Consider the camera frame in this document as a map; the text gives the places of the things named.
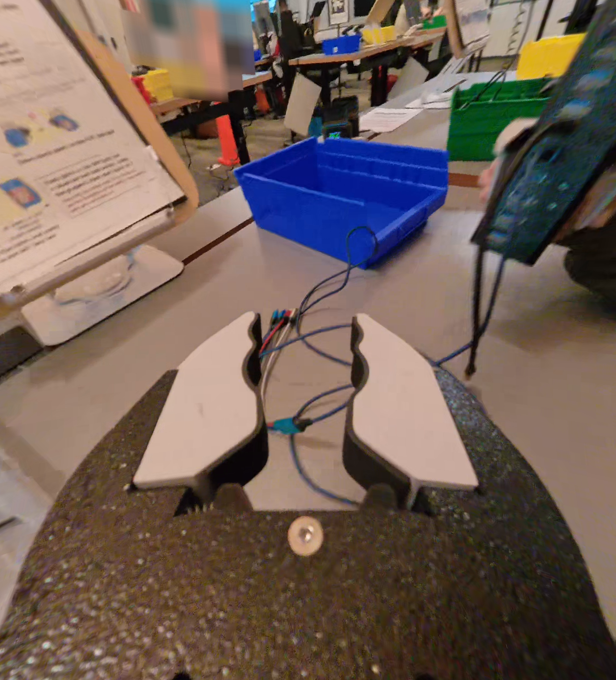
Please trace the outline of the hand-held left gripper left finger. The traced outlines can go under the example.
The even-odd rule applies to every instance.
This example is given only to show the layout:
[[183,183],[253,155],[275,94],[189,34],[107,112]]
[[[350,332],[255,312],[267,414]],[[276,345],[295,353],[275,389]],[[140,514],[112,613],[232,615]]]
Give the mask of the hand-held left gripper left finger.
[[135,488],[184,487],[213,497],[220,486],[245,486],[261,473],[269,459],[261,345],[261,317],[248,311],[178,366]]

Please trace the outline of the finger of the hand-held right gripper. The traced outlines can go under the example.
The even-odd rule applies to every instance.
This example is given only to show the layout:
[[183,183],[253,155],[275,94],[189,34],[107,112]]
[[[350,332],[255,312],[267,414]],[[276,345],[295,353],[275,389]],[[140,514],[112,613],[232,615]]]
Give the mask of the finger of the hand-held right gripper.
[[599,228],[601,219],[607,218],[616,206],[616,165],[607,169],[586,194],[572,220],[572,231]]
[[516,118],[510,121],[494,142],[493,156],[497,158],[510,143],[516,140],[522,133],[535,127],[538,122],[538,118]]

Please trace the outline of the black USB hub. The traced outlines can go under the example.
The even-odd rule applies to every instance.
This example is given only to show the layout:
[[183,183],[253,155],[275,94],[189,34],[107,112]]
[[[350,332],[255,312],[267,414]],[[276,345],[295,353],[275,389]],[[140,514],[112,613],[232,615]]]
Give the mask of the black USB hub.
[[539,122],[500,154],[502,164],[473,234],[485,253],[533,265],[600,176],[616,165],[616,1],[595,15]]

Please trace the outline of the grey neighbouring desk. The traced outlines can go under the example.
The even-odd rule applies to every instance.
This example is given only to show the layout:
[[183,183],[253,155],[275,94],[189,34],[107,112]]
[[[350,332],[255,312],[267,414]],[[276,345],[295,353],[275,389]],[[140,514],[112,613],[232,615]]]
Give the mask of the grey neighbouring desk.
[[[495,75],[497,72],[440,75],[389,99],[384,107],[402,109],[412,101],[426,95],[446,90],[467,89],[474,84],[486,83]],[[413,113],[414,117],[395,130],[383,133],[366,132],[365,138],[368,141],[390,145],[445,150],[450,126],[449,109],[414,109]],[[449,184],[476,188],[479,185],[479,176],[489,165],[487,161],[452,161],[449,163]]]

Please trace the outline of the wooden office desk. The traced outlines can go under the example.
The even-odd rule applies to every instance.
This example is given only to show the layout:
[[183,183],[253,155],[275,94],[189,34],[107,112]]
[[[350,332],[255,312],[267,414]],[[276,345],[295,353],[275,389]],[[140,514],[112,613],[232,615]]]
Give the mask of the wooden office desk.
[[357,52],[325,55],[312,54],[290,59],[288,66],[295,67],[303,75],[316,71],[319,73],[320,99],[323,106],[331,104],[330,71],[344,64],[359,61],[364,64],[366,71],[373,72],[371,76],[371,106],[377,107],[386,103],[388,99],[388,70],[399,54],[414,54],[423,47],[430,46],[446,33],[446,28],[422,30],[415,35],[397,38],[384,44],[366,46]]

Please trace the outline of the person's right hand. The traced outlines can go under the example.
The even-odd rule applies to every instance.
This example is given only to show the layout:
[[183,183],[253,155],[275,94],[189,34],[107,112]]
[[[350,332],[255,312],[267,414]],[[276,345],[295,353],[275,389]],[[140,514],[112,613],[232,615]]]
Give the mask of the person's right hand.
[[491,197],[494,182],[499,174],[501,164],[501,157],[497,157],[492,161],[491,165],[480,174],[478,181],[480,191],[479,199],[484,205],[487,205]]

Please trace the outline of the green plastic bin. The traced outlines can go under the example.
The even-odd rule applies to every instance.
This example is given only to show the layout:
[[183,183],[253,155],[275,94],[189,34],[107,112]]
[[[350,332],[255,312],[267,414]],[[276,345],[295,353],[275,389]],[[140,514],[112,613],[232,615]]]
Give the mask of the green plastic bin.
[[537,118],[550,97],[552,78],[503,78],[455,91],[451,99],[447,151],[452,162],[483,162],[504,128],[517,118]]

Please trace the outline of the yellow plastic bin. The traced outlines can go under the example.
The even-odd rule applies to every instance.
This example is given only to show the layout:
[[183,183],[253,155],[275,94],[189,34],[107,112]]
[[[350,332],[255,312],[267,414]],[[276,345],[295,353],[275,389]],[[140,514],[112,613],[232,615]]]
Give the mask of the yellow plastic bin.
[[520,52],[516,80],[558,78],[576,56],[585,33],[575,33],[528,42]]

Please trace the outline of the wooden document stand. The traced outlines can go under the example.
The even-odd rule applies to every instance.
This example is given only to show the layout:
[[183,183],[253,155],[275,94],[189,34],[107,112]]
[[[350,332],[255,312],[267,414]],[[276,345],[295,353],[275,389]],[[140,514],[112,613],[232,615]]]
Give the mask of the wooden document stand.
[[490,40],[490,1],[442,1],[449,47],[457,60],[480,52]]

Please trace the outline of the white paper sheet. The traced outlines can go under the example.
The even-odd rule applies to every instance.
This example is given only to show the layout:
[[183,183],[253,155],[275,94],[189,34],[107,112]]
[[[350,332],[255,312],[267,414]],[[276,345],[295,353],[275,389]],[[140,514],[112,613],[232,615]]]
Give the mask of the white paper sheet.
[[360,136],[365,133],[382,134],[397,130],[412,120],[423,109],[375,107],[363,113],[359,118]]

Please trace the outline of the instruction sheet on stand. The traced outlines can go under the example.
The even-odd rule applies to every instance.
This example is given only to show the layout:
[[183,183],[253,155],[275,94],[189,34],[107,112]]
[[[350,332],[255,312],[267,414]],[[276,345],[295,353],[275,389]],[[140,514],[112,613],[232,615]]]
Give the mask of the instruction sheet on stand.
[[192,216],[199,195],[150,106],[110,49],[90,33],[74,30],[53,2],[41,3],[74,36],[118,106],[185,195],[181,203],[59,262],[48,276],[0,296],[0,321],[18,316],[42,345],[55,346],[180,275],[183,264],[148,242]]

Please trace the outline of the blue plastic bin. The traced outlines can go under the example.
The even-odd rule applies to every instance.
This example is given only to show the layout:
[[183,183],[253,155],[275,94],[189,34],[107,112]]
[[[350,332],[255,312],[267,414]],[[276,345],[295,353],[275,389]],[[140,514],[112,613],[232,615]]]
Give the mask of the blue plastic bin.
[[423,232],[449,186],[445,150],[309,138],[235,170],[256,225],[369,268]]

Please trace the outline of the small blue bin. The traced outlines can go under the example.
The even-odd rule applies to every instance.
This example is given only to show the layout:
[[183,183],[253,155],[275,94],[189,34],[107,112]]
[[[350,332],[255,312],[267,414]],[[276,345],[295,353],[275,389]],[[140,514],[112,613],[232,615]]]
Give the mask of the small blue bin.
[[341,35],[321,42],[322,52],[327,56],[351,55],[360,51],[362,34]]

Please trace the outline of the orange traffic cone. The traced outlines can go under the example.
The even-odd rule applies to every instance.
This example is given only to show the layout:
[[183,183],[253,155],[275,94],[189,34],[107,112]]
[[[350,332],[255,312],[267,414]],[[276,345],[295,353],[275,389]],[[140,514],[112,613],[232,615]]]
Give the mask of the orange traffic cone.
[[229,115],[222,115],[216,119],[220,156],[218,163],[227,167],[239,164],[239,152],[236,146],[235,134]]

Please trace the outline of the printed instruction sheet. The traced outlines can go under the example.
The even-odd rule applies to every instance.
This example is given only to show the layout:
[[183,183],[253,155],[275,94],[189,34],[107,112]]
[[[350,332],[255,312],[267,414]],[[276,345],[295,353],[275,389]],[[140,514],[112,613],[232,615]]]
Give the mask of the printed instruction sheet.
[[40,1],[0,1],[0,296],[185,199]]

